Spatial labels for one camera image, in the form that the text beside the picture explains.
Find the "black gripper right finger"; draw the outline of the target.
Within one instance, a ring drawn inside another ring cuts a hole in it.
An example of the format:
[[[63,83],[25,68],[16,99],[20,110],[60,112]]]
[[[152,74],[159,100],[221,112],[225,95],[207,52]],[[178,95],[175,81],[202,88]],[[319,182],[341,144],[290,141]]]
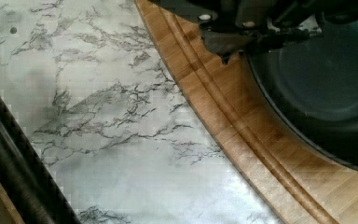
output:
[[[268,29],[256,41],[255,49],[259,51],[269,51],[273,49],[281,49],[287,45],[304,42],[313,37],[323,35],[320,28],[316,29]]]

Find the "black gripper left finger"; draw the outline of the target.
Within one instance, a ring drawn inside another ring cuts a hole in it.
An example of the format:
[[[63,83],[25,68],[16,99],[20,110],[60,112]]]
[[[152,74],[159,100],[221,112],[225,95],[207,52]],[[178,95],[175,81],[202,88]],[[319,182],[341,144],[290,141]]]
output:
[[[245,29],[225,21],[208,21],[199,25],[205,48],[218,55],[222,64],[260,36],[257,29]]]

